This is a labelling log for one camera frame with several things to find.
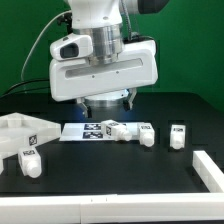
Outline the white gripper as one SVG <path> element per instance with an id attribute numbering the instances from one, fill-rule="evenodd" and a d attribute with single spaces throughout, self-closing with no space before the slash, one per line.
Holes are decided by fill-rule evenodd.
<path id="1" fill-rule="evenodd" d="M 129 111 L 137 95 L 135 87 L 153 85 L 158 79 L 154 40 L 125 44 L 114 62 L 101 65 L 90 64 L 93 41 L 88 35 L 67 35 L 51 44 L 50 53 L 52 98 L 76 99 L 86 118 L 92 117 L 92 110 L 83 97 L 128 89 L 123 107 Z"/>

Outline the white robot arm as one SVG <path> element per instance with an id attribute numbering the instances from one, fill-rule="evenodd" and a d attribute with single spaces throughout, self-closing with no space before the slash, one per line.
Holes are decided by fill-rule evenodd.
<path id="1" fill-rule="evenodd" d="M 86 117 L 95 105 L 122 101 L 130 110 L 137 89 L 158 79 L 156 42 L 130 33 L 122 19 L 160 12 L 169 0 L 65 0 L 71 33 L 50 46 L 50 89 L 56 101 L 75 100 Z"/>

